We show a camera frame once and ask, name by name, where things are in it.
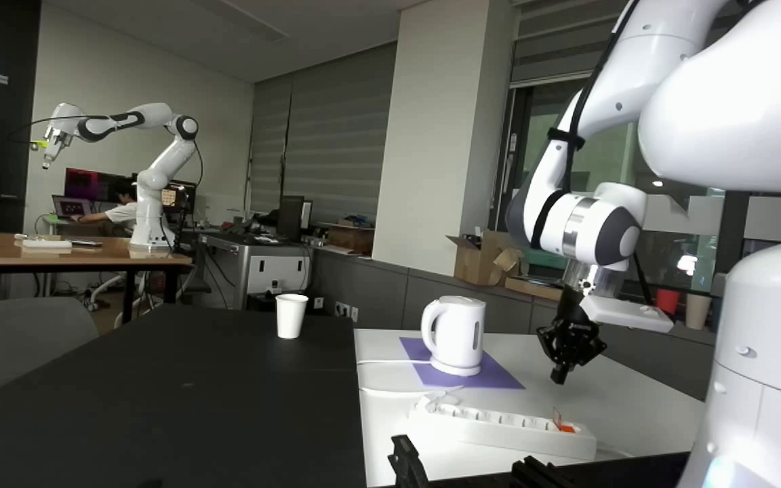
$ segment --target paper cup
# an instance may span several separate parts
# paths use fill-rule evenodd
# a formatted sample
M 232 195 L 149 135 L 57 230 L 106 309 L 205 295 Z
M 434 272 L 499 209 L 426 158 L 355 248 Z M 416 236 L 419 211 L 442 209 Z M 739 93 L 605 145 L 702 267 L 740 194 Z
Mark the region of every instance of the paper cup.
M 276 336 L 279 340 L 298 340 L 302 336 L 308 301 L 310 299 L 302 293 L 276 295 Z
M 687 329 L 699 332 L 708 324 L 710 295 L 687 295 Z

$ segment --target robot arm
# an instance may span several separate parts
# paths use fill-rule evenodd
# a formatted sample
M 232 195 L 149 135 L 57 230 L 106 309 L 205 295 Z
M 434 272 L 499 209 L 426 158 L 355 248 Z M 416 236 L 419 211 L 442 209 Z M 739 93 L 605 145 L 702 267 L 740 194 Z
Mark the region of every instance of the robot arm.
M 167 103 L 146 103 L 108 118 L 82 115 L 76 105 L 61 103 L 43 138 L 34 146 L 42 149 L 47 168 L 73 138 L 96 145 L 131 127 L 167 127 L 175 135 L 171 146 L 139 173 L 139 204 L 116 211 L 116 219 L 137 219 L 133 248 L 167 248 L 175 234 L 162 226 L 161 194 L 196 153 L 198 123 L 194 118 L 180 118 Z
M 706 35 L 728 0 L 630 0 L 622 11 L 605 63 L 592 82 L 569 101 L 552 142 L 529 180 L 527 194 L 516 195 L 508 229 L 534 249 L 569 257 L 577 272 L 568 275 L 565 299 L 556 321 L 541 329 L 541 341 L 556 364 L 553 382 L 590 364 L 605 351 L 594 324 L 647 324 L 668 332 L 671 324 L 653 321 L 653 309 L 640 309 L 609 299 L 610 275 L 630 270 L 637 248 L 647 195 L 625 185 L 600 185 L 594 195 L 568 194 L 572 156 L 613 126 L 644 115 L 657 88 L 706 44 Z

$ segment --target table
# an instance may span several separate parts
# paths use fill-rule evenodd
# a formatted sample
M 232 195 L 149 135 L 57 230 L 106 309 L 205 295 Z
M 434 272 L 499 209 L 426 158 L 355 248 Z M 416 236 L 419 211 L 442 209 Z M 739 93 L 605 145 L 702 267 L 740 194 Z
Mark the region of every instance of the table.
M 0 392 L 0 486 L 363 486 L 354 333 L 161 306 Z
M 100 248 L 30 249 L 12 234 L 0 234 L 0 275 L 13 272 L 126 272 L 122 324 L 131 321 L 137 299 L 137 272 L 167 275 L 167 303 L 176 301 L 176 278 L 194 267 L 194 257 L 169 249 L 137 249 L 127 240 L 93 240 Z
M 426 466 L 430 480 L 476 478 L 510 473 L 527 455 L 556 466 L 690 454 L 699 425 L 702 404 L 663 382 L 653 382 L 610 358 L 594 358 L 576 368 L 568 386 L 552 382 L 553 364 L 544 356 L 538 336 L 487 333 L 487 352 L 496 358 L 523 392 L 491 387 L 426 387 L 412 368 L 401 340 L 419 340 L 412 332 L 355 332 L 359 397 L 363 417 L 363 461 L 370 486 L 393 486 L 389 465 L 392 436 L 407 434 Z M 461 408 L 538 415 L 584 424 L 598 436 L 598 459 L 562 459 L 484 444 L 478 436 L 468 444 L 447 442 L 416 424 L 416 404 L 426 397 L 457 402 Z

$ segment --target chair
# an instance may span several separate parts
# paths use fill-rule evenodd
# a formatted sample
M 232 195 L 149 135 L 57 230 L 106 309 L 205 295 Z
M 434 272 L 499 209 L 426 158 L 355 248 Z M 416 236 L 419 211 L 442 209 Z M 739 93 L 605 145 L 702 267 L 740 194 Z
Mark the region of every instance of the chair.
M 76 299 L 0 301 L 0 386 L 93 341 L 97 329 Z

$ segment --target white wall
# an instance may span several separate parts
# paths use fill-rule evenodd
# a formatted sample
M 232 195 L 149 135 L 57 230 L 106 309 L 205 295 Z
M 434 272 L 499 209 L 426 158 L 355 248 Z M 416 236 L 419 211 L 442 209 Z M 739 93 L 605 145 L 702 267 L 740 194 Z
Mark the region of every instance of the white wall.
M 64 101 L 87 115 L 162 101 L 175 111 L 196 118 L 200 126 L 198 146 L 206 161 L 205 185 L 198 187 L 198 219 L 226 223 L 245 214 L 252 84 L 43 7 L 35 120 L 50 118 Z M 100 145 L 76 142 L 50 171 L 42 171 L 42 158 L 34 156 L 24 229 L 34 230 L 38 214 L 51 211 L 50 195 L 66 190 L 66 168 L 131 177 L 146 168 L 169 145 L 167 130 L 126 130 Z M 198 158 L 194 158 L 176 180 L 196 183 L 198 168 Z
M 447 236 L 488 223 L 510 34 L 496 0 L 432 0 L 401 15 L 371 257 L 450 275 Z

